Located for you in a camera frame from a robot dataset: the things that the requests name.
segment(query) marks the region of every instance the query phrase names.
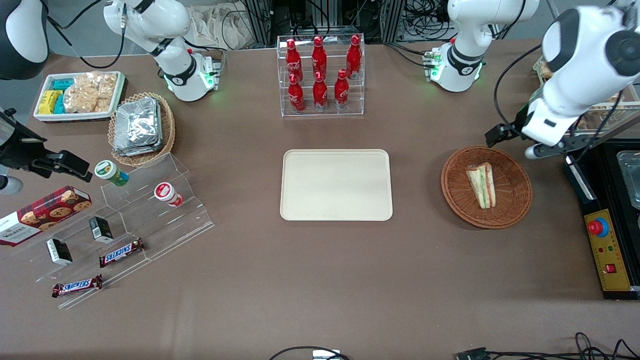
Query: red button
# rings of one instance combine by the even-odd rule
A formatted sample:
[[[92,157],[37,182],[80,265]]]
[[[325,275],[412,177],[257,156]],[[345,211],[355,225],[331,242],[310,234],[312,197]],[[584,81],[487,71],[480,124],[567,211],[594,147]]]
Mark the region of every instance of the red button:
[[[597,220],[592,220],[587,224],[587,230],[589,234],[600,235],[604,231],[604,226]]]

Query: red cookie box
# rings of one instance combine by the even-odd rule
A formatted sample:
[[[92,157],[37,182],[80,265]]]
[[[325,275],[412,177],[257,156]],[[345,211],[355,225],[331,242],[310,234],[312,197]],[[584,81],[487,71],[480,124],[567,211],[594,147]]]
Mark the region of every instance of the red cookie box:
[[[0,220],[0,244],[16,246],[92,205],[91,197],[69,185]]]

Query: cookie box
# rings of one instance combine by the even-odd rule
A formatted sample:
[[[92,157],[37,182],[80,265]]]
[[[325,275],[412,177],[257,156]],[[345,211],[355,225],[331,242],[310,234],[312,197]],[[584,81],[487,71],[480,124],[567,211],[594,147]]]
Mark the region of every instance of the cookie box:
[[[42,85],[42,89],[40,90],[40,96],[38,96],[35,109],[33,110],[33,117],[42,122],[53,122],[53,123],[109,120],[111,118],[111,114],[116,111],[116,108],[120,103],[120,96],[122,95],[122,89],[124,88],[124,84],[125,84],[125,76],[119,71],[105,71],[105,72],[108,74],[116,74],[118,76],[118,79],[116,80],[116,87],[113,90],[113,95],[111,96],[111,104],[109,105],[108,111],[102,111],[99,113],[71,113],[71,114],[40,114],[38,113],[38,105],[42,101],[44,92],[47,90],[53,89],[52,84],[54,80],[72,79],[76,75],[84,74],[84,72],[71,72],[68,74],[51,74],[44,79],[44,84]]]
[[[69,185],[0,219],[0,245],[16,246],[91,206],[91,197]]]

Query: bread slice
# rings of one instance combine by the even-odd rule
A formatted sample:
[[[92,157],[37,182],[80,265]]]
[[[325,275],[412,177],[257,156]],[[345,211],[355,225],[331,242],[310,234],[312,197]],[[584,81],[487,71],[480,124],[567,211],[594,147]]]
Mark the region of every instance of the bread slice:
[[[474,189],[480,208],[495,207],[495,187],[493,185],[493,170],[491,164],[483,163],[467,170],[467,177]]]

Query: small black box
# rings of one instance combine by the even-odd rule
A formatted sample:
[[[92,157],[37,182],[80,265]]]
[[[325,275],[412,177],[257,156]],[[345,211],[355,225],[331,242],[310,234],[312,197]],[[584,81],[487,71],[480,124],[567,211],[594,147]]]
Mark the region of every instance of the small black box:
[[[51,261],[54,263],[67,266],[73,262],[69,247],[62,241],[58,239],[47,240],[47,248],[49,249]]]
[[[110,243],[113,241],[113,235],[109,228],[107,220],[99,217],[89,219],[89,227],[93,233],[93,239],[102,243]]]

